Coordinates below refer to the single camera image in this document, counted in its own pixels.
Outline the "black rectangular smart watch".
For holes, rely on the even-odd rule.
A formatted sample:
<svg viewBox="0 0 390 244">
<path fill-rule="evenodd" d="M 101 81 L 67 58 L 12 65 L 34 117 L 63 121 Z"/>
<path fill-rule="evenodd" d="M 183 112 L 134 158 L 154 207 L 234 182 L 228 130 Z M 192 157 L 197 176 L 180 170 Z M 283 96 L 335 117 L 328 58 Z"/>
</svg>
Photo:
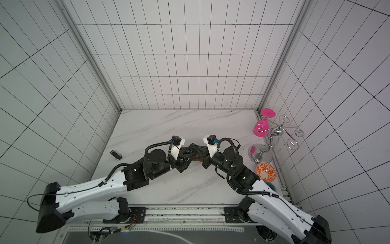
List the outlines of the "black rectangular smart watch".
<svg viewBox="0 0 390 244">
<path fill-rule="evenodd" d="M 110 154 L 115 158 L 115 160 L 119 161 L 122 159 L 122 155 L 117 153 L 116 151 L 112 150 Z"/>
</svg>

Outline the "brown wooden watch stand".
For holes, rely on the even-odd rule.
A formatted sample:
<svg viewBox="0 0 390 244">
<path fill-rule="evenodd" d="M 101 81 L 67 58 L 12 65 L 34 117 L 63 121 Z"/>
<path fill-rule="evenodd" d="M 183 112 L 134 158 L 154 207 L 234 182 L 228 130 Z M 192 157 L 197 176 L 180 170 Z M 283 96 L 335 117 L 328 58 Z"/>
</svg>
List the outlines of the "brown wooden watch stand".
<svg viewBox="0 0 390 244">
<path fill-rule="evenodd" d="M 180 152 L 184 155 L 186 162 L 196 161 L 202 162 L 203 159 L 200 157 L 199 153 L 195 149 L 191 149 L 189 147 L 184 147 L 180 150 Z"/>
</svg>

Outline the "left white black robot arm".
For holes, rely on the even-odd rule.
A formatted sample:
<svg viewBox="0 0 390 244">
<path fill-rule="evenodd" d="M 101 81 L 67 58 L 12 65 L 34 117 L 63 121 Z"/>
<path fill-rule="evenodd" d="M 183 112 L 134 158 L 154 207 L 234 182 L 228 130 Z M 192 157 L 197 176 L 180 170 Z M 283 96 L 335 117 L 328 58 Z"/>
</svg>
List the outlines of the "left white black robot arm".
<svg viewBox="0 0 390 244">
<path fill-rule="evenodd" d="M 120 163 L 106 177 L 72 186 L 50 183 L 41 194 L 36 233 L 48 233 L 67 223 L 102 219 L 123 223 L 130 216 L 124 194 L 147 186 L 172 169 L 186 169 L 180 151 L 154 149 L 135 163 Z"/>
</svg>

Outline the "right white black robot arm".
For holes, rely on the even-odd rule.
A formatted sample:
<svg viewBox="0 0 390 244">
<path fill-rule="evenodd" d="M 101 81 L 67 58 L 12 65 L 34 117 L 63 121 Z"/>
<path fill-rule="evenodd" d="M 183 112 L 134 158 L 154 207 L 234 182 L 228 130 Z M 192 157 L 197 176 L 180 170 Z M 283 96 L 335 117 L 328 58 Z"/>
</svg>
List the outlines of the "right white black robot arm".
<svg viewBox="0 0 390 244">
<path fill-rule="evenodd" d="M 322 216 L 303 212 L 272 190 L 259 176 L 247 168 L 234 145 L 220 151 L 217 145 L 198 146 L 192 143 L 185 149 L 190 160 L 199 158 L 202 166 L 214 166 L 226 173 L 224 180 L 244 199 L 237 206 L 243 223 L 256 222 L 290 244 L 330 244 L 329 223 Z"/>
</svg>

